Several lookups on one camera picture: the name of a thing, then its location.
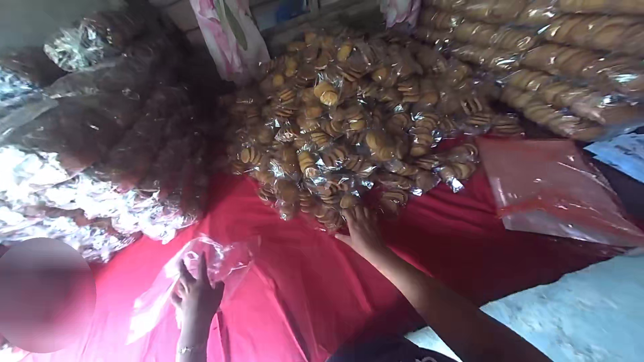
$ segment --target white surface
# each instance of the white surface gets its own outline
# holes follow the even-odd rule
[[[481,309],[554,362],[644,360],[644,257],[621,256]],[[407,336],[456,359],[426,327]]]
[[[123,0],[1,0],[0,50],[40,46],[61,26],[97,10],[116,9]]]

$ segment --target pink fabric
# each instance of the pink fabric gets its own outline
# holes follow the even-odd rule
[[[487,178],[477,171],[453,194],[445,185],[412,198],[386,241],[404,258],[477,304],[606,259],[603,245],[506,231]],[[260,234],[256,263],[222,306],[208,343],[211,362],[324,362],[342,343],[422,325],[397,289],[364,259],[311,221],[281,221],[248,178],[220,175],[205,220],[167,245],[144,238],[97,274],[97,309],[86,337],[32,362],[171,362],[179,331],[169,313],[149,335],[125,345],[134,299],[184,243],[205,233],[220,242]]]

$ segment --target blurred circle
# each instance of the blurred circle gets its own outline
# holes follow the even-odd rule
[[[0,257],[0,335],[29,352],[79,340],[96,307],[90,266],[60,240],[34,238]]]

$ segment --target blue paper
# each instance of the blue paper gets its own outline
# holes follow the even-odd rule
[[[585,147],[596,160],[644,182],[644,135],[631,133]]]

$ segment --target pile of packaged biscuits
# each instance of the pile of packaged biscuits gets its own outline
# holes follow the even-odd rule
[[[553,133],[605,140],[644,124],[644,5],[635,0],[425,0],[415,36],[502,86]]]
[[[179,52],[134,19],[98,12],[0,55],[1,244],[57,238],[106,262],[200,217],[208,143]]]
[[[220,100],[232,171],[282,219],[311,214],[329,231],[373,188],[388,214],[441,182],[460,191],[478,162],[467,135],[522,132],[491,110],[493,84],[396,30],[307,32],[263,71]]]

